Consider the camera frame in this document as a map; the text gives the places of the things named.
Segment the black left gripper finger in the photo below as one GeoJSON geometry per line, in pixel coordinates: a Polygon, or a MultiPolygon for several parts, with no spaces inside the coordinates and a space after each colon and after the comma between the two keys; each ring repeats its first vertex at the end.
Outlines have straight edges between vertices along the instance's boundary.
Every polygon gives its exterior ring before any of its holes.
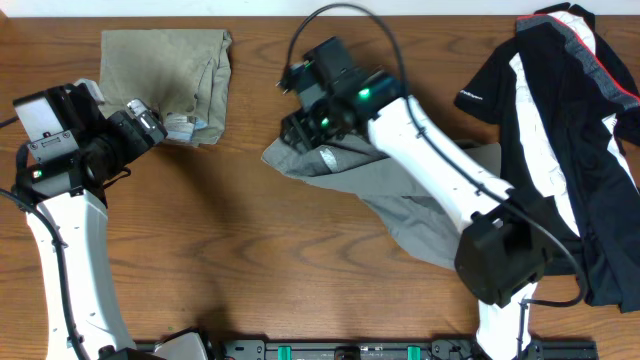
{"type": "Polygon", "coordinates": [[[80,78],[77,81],[74,82],[74,85],[77,87],[80,86],[85,86],[87,88],[87,91],[89,92],[89,94],[91,95],[91,97],[95,100],[95,102],[98,105],[104,105],[105,104],[105,98],[104,95],[99,87],[99,85],[90,79],[86,79],[86,78],[80,78]]]}
{"type": "Polygon", "coordinates": [[[141,99],[132,99],[127,103],[127,108],[133,114],[143,133],[152,133],[160,130],[160,124],[153,111],[141,99]]]}

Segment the grey shorts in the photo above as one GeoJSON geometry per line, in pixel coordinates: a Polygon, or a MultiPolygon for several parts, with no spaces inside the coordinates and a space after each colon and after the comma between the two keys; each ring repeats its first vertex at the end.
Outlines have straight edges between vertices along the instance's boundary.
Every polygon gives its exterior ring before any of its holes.
{"type": "Polygon", "coordinates": [[[399,164],[363,138],[348,135],[306,153],[276,139],[262,160],[288,178],[355,195],[409,255],[454,268],[460,235],[444,209],[399,164]]]}

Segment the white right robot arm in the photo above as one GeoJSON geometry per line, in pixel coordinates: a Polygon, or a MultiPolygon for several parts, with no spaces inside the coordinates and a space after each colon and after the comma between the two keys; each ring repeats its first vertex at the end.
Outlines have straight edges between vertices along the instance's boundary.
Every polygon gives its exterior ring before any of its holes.
{"type": "Polygon", "coordinates": [[[490,359],[519,359],[531,342],[529,303],[547,253],[530,213],[539,200],[463,153],[388,73],[323,78],[307,69],[278,83],[301,105],[282,137],[304,150],[353,130],[395,160],[442,206],[460,236],[454,268],[479,301],[476,341],[490,359]]]}

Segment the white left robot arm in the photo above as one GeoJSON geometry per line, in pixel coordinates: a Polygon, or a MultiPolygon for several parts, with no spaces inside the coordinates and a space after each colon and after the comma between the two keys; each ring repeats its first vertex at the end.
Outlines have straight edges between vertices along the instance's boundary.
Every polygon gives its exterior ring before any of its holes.
{"type": "Polygon", "coordinates": [[[198,329],[150,346],[123,320],[107,253],[105,191],[129,164],[167,136],[154,112],[133,98],[104,116],[96,82],[80,79],[14,101],[29,140],[16,154],[6,197],[26,214],[44,280],[49,359],[211,359],[198,329]]]}

